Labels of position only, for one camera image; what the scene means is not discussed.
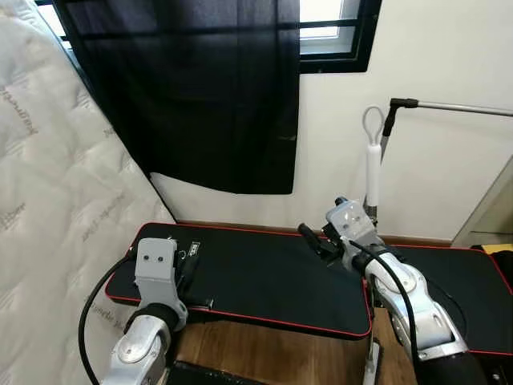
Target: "black window frame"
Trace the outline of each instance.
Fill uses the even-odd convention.
[[[354,26],[351,52],[301,55],[301,73],[366,72],[374,42],[382,0],[360,0],[358,17],[322,22],[302,22],[300,28]]]

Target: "black cable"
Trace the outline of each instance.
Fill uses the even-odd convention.
[[[349,240],[349,243],[356,247],[357,249],[360,249],[364,253],[367,253],[369,256],[371,256],[373,259],[375,259],[381,266],[383,266],[383,269],[386,270],[386,272],[390,275],[392,280],[394,281],[395,285],[399,289],[399,293],[401,293],[402,299],[406,305],[406,312],[408,313],[408,324],[410,327],[410,345],[411,345],[411,361],[414,365],[415,374],[418,373],[419,368],[419,358],[418,358],[418,348],[417,348],[417,333],[416,333],[416,326],[415,326],[415,317],[414,317],[414,310],[411,306],[410,298],[408,297],[408,293],[404,289],[404,286],[402,285],[401,281],[399,280],[398,276],[394,273],[394,271],[388,266],[388,264],[379,257],[375,252],[367,249],[366,247],[358,244],[355,241]]]
[[[128,261],[130,258],[131,258],[130,253],[127,253],[127,255],[125,257],[123,257],[122,259],[117,261],[105,273],[105,275],[103,275],[103,277],[96,284],[93,291],[91,291],[91,294],[89,294],[86,304],[83,306],[82,313],[80,314],[80,321],[79,321],[80,358],[82,359],[83,368],[86,370],[87,376],[89,377],[89,380],[91,381],[91,383],[93,385],[99,385],[99,382],[98,382],[98,379],[96,378],[95,373],[93,372],[93,368],[91,367],[91,364],[89,363],[89,358],[87,357],[87,352],[86,352],[85,329],[86,329],[87,313],[89,312],[89,309],[91,308],[91,305],[92,305],[93,301],[95,300],[96,294],[98,294],[98,292],[102,288],[103,284],[123,263]]]

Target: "window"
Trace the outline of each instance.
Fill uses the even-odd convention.
[[[301,73],[365,72],[381,0],[301,0]]]
[[[45,19],[46,24],[48,24],[48,26],[54,32],[55,36],[61,38],[63,47],[67,50],[70,50],[71,44],[67,41],[67,37],[64,33],[63,26],[59,21],[59,17],[55,12],[55,8],[52,5],[51,0],[36,0],[35,3],[38,5],[38,11],[41,14],[42,18]]]

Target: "hanging hook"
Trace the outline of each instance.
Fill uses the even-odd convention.
[[[374,133],[374,136],[373,136],[373,133],[371,132],[371,130],[369,128],[369,125],[367,124],[367,117],[368,117],[368,115],[369,115],[371,110],[377,110],[378,114],[379,114],[379,117],[380,117],[380,122],[379,122],[378,130],[376,130],[376,132]],[[379,134],[381,134],[382,131],[383,131],[383,124],[384,123],[385,123],[385,116],[383,115],[383,111],[379,107],[377,107],[377,106],[370,106],[370,107],[367,107],[366,110],[363,112],[362,125],[363,125],[363,129],[366,130],[367,136],[369,137],[369,143],[370,144],[372,144],[372,145],[378,144]]]

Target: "black curtain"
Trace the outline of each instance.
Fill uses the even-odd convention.
[[[293,188],[299,0],[55,0],[132,157],[232,193]]]

